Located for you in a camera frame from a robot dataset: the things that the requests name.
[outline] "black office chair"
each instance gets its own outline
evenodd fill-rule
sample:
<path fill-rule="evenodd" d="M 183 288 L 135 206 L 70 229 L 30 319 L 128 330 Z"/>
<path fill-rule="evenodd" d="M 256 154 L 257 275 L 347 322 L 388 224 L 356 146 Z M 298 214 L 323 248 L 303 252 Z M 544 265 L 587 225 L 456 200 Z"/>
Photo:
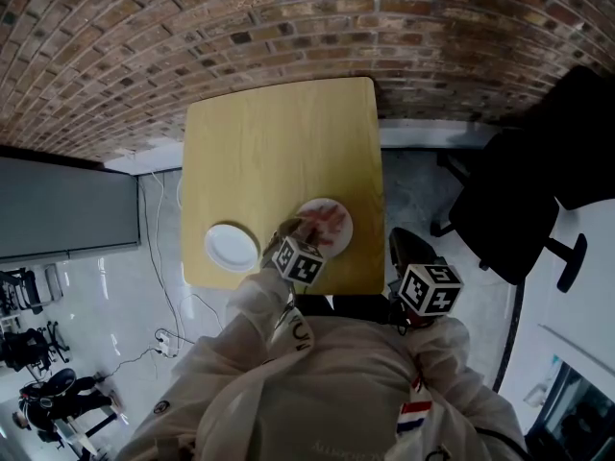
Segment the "black office chair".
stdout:
<path fill-rule="evenodd" d="M 40 314 L 42 308 L 62 298 L 62 287 L 58 281 L 56 265 L 45 267 L 45 278 L 51 299 L 46 302 L 40 300 L 37 289 L 37 279 L 32 270 L 20 268 L 9 272 L 0 272 L 0 307 L 5 314 L 17 310 L 32 310 L 33 314 Z"/>
<path fill-rule="evenodd" d="M 46 328 L 28 329 L 22 333 L 5 332 L 0 338 L 0 360 L 7 367 L 19 372 L 24 367 L 37 367 L 42 374 L 57 361 L 56 355 L 66 364 L 70 360 L 62 352 L 70 350 L 58 336 L 58 323 L 49 321 Z"/>
<path fill-rule="evenodd" d="M 532 107 L 520 126 L 541 153 L 542 174 L 567 210 L 615 198 L 613 78 L 587 67 L 570 70 Z"/>
<path fill-rule="evenodd" d="M 559 206 L 543 174 L 543 159 L 531 145 L 528 133 L 496 135 L 469 177 L 440 154 L 438 163 L 464 188 L 449 213 L 451 225 L 432 222 L 430 233 L 440 237 L 457 231 L 480 258 L 480 268 L 491 268 L 513 285 L 524 280 L 546 247 L 566 261 L 557 288 L 567 292 L 585 258 L 587 239 L 580 234 L 571 249 L 550 238 Z"/>

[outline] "red white blue stripes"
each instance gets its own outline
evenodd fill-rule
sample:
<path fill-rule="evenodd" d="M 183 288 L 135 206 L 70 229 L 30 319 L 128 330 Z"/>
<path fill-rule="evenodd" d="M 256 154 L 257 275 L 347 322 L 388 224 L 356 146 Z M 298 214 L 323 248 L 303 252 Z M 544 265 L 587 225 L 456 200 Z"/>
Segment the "red white blue stripes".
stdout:
<path fill-rule="evenodd" d="M 414 390 L 415 393 L 420 393 L 421 389 L 423 389 L 423 379 L 420 376 L 417 376 L 413 381 L 412 381 L 412 389 Z"/>
<path fill-rule="evenodd" d="M 404 403 L 397 419 L 397 433 L 410 432 L 420 427 L 431 410 L 431 401 Z"/>

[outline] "shoe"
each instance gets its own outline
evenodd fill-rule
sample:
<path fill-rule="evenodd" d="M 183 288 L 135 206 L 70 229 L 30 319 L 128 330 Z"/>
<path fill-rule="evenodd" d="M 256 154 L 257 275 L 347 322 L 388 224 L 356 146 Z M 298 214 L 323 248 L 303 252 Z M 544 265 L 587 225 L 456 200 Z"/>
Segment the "shoe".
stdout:
<path fill-rule="evenodd" d="M 114 389 L 111 389 L 107 393 L 107 397 L 111 399 L 111 410 L 113 410 L 117 414 L 122 413 L 124 407 L 122 406 L 122 403 L 119 400 L 119 396 L 117 396 L 117 393 L 115 393 Z"/>

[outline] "power strip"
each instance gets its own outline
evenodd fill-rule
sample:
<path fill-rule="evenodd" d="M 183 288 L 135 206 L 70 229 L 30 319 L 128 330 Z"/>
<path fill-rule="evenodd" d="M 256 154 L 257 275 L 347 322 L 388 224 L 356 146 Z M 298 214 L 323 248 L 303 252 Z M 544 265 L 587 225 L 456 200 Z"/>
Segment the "power strip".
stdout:
<path fill-rule="evenodd" d="M 164 331 L 161 331 L 159 333 L 159 339 L 160 340 L 158 342 L 158 348 L 160 349 L 162 354 L 166 355 L 167 357 L 171 356 L 171 353 L 169 353 L 169 349 L 171 346 L 171 337 Z"/>

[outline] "white floor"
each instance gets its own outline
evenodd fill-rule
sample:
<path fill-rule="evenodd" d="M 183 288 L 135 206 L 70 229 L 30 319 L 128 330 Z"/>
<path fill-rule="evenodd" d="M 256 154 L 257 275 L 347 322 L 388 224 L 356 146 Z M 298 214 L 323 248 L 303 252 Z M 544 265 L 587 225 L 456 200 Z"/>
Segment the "white floor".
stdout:
<path fill-rule="evenodd" d="M 459 190 L 456 180 L 435 166 L 433 154 L 384 152 L 383 169 L 387 233 L 396 225 L 414 231 L 428 239 L 437 253 L 457 267 L 466 286 L 455 308 L 455 316 L 470 329 L 473 340 L 470 365 L 484 374 L 485 383 L 491 385 L 508 332 L 511 289 L 497 276 L 481 271 L 476 257 L 455 234 L 439 240 L 431 240 L 427 234 L 432 215 L 450 204 Z M 165 185 L 160 207 L 159 248 L 169 298 L 181 311 L 185 336 L 195 339 L 199 335 L 218 334 L 219 326 L 209 309 L 197 299 L 186 299 L 186 296 L 198 294 L 216 309 L 222 319 L 227 292 L 191 287 L 184 281 L 180 210 L 176 203 L 180 175 L 180 171 L 159 175 Z M 158 264 L 156 214 L 161 190 L 152 176 L 140 178 L 140 181 L 145 188 L 152 250 Z M 59 264 L 63 299 L 46 307 L 36 319 L 27 313 L 27 326 L 40 326 L 47 319 L 58 321 L 61 334 L 72 349 L 73 360 L 68 366 L 79 376 L 98 371 L 109 374 L 121 361 L 139 357 L 153 347 L 157 328 L 175 329 L 150 259 L 142 207 L 142 244 L 137 251 Z M 393 279 L 390 263 L 388 265 L 387 276 Z M 179 356 L 188 347 L 189 344 L 184 345 Z M 97 446 L 107 446 L 113 452 L 126 443 L 169 386 L 170 372 L 177 360 L 148 352 L 137 362 L 123 365 L 108 379 L 123 401 L 125 418 L 96 434 L 93 439 Z M 65 366 L 56 364 L 54 371 L 62 367 Z M 97 420 L 100 420 L 97 413 L 82 418 L 85 427 L 93 426 Z M 40 442 L 35 434 L 32 436 L 33 447 L 26 449 L 30 457 L 35 461 L 51 459 L 40 449 L 35 449 Z M 60 451 L 60 454 L 54 454 L 54 459 L 74 459 L 74 455 L 67 450 Z"/>

